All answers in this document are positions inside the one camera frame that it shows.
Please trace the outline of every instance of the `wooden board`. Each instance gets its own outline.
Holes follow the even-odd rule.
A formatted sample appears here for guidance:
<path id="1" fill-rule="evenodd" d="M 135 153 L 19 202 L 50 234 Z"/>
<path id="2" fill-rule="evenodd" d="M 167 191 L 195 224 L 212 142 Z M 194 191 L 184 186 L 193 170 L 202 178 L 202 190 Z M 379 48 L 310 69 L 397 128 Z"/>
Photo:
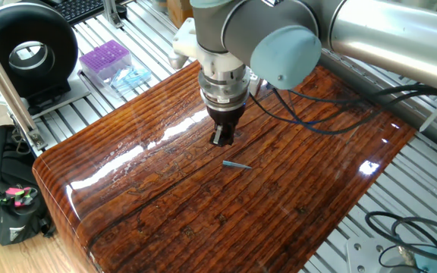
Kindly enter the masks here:
<path id="1" fill-rule="evenodd" d="M 271 118 L 249 101 L 234 145 L 211 146 L 199 69 L 186 67 L 37 159 L 33 173 L 58 230 L 89 268 L 297 272 L 415 132 L 383 113 L 326 136 Z M 354 96 L 322 67 L 297 90 Z M 288 117 L 267 90 L 259 96 Z M 293 101 L 304 120 L 338 110 Z M 346 127 L 370 110 L 363 105 L 319 128 Z"/>

